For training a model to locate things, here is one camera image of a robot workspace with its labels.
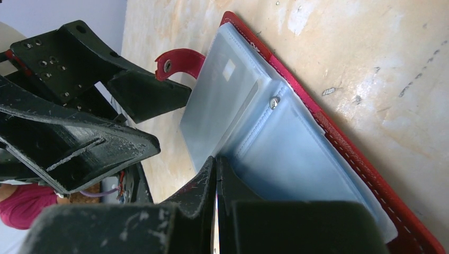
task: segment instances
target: table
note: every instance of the table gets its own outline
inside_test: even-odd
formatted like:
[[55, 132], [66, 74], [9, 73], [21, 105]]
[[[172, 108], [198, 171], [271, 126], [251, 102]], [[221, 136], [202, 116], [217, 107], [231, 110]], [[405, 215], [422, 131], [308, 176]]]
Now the table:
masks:
[[[224, 11], [274, 50], [449, 249], [449, 2], [128, 0], [122, 55], [150, 71], [171, 49], [205, 55]], [[160, 140], [143, 162], [156, 202], [194, 175], [183, 111], [138, 125]]]

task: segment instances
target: beige tabletop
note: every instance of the beige tabletop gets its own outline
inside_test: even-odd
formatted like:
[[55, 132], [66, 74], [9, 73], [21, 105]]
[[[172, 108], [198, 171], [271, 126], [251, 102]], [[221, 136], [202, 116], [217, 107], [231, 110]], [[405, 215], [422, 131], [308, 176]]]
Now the beige tabletop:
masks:
[[[206, 54], [224, 11], [274, 50], [449, 249], [449, 2], [128, 0], [122, 55], [154, 71], [171, 49]], [[156, 202], [194, 175], [183, 111], [139, 125], [161, 144], [144, 161]]]

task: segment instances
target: purple cable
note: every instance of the purple cable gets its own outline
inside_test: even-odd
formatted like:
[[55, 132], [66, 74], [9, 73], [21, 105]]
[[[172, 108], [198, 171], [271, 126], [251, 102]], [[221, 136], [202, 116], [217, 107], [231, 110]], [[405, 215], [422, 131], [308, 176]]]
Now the purple cable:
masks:
[[118, 190], [119, 190], [119, 188], [117, 187], [117, 188], [113, 188], [112, 190], [109, 190], [107, 192], [101, 192], [101, 193], [91, 193], [91, 192], [87, 192], [85, 190], [80, 191], [80, 193], [87, 197], [104, 197], [104, 196], [108, 196], [109, 194], [112, 194]]

